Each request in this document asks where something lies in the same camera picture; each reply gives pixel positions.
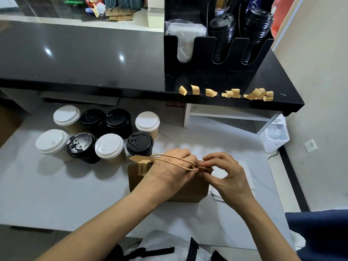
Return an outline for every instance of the person's left arm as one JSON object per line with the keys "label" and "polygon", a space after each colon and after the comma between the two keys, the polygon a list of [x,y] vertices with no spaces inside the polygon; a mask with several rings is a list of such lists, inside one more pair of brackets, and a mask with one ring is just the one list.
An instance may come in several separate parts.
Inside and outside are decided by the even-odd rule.
{"label": "person's left arm", "polygon": [[[198,164],[188,149],[179,148],[165,154]],[[190,164],[161,157],[184,167]],[[126,197],[83,224],[42,254],[37,261],[103,260],[133,228],[158,205],[179,191],[198,169],[186,172],[177,166],[156,161],[137,187]]]}

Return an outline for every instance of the forearm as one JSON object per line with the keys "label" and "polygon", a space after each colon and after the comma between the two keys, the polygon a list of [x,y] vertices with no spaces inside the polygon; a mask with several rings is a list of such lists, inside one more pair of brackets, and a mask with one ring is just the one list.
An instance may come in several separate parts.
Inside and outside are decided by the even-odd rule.
{"label": "forearm", "polygon": [[300,261],[256,200],[250,200],[239,214],[248,226],[263,261]]}
{"label": "forearm", "polygon": [[103,260],[120,239],[156,207],[145,196],[141,191],[134,190],[65,237],[37,260]]}

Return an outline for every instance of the white cup lid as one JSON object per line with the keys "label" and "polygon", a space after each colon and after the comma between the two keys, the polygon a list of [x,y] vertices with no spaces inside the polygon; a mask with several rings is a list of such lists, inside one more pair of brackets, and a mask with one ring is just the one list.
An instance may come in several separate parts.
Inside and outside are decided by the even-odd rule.
{"label": "white cup lid", "polygon": [[116,134],[106,134],[101,136],[95,143],[95,153],[98,157],[111,159],[117,157],[123,149],[123,139]]}
{"label": "white cup lid", "polygon": [[56,110],[53,114],[53,120],[57,125],[72,125],[80,118],[80,110],[73,105],[65,105]]}
{"label": "white cup lid", "polygon": [[48,130],[36,140],[36,147],[43,154],[54,153],[66,145],[67,139],[68,134],[62,130]]}
{"label": "white cup lid", "polygon": [[159,117],[153,112],[143,112],[135,119],[139,131],[152,132],[159,127]]}

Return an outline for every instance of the wall socket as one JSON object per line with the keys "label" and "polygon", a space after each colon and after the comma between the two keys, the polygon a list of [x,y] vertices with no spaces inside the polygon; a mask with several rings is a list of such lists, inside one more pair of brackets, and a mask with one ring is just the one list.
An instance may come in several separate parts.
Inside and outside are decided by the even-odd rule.
{"label": "wall socket", "polygon": [[307,149],[308,152],[311,152],[311,151],[317,149],[317,146],[316,146],[316,144],[315,144],[313,139],[309,140],[304,145],[306,146],[306,149]]}

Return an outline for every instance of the white marble table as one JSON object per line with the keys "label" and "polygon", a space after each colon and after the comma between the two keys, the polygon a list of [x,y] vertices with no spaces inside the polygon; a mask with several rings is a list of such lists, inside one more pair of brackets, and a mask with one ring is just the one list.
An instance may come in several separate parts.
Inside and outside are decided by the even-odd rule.
{"label": "white marble table", "polygon": [[[120,166],[104,160],[94,165],[80,160],[64,164],[36,150],[37,137],[57,128],[52,115],[60,106],[44,103],[0,149],[0,224],[73,231],[129,193],[129,161]],[[259,135],[225,124],[230,119],[207,117],[191,117],[184,129],[183,108],[166,107],[164,102],[123,98],[119,107],[131,113],[133,124],[140,112],[158,114],[161,124],[153,153],[180,147],[190,149],[198,159],[226,151],[246,161],[257,200],[293,246]],[[256,249],[243,220],[210,195],[199,203],[166,202],[128,236],[142,238],[153,229],[186,240],[193,237],[200,244]]]}

